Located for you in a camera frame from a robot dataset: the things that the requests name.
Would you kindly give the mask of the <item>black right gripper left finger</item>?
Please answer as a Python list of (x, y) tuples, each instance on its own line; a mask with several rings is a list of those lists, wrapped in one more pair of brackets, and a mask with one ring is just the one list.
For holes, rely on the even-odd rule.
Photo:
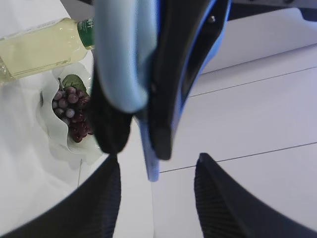
[(5, 238), (111, 238), (121, 202), (116, 155), (108, 156), (73, 193)]

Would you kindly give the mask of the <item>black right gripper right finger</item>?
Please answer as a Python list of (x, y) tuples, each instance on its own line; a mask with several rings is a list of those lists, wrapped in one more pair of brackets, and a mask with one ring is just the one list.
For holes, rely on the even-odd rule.
[(205, 238), (317, 236), (249, 193), (207, 153), (201, 153), (196, 163), (194, 193)]

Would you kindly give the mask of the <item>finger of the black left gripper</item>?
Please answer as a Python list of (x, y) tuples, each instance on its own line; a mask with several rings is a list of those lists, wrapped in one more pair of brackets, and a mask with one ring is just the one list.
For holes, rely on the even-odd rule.
[[(151, 67), (148, 122), (156, 157), (169, 160), (178, 123), (191, 88), (221, 42), (228, 0), (158, 0), (158, 43)], [(101, 89), (94, 54), (90, 123), (101, 150), (120, 153), (127, 144), (133, 113), (116, 109)]]

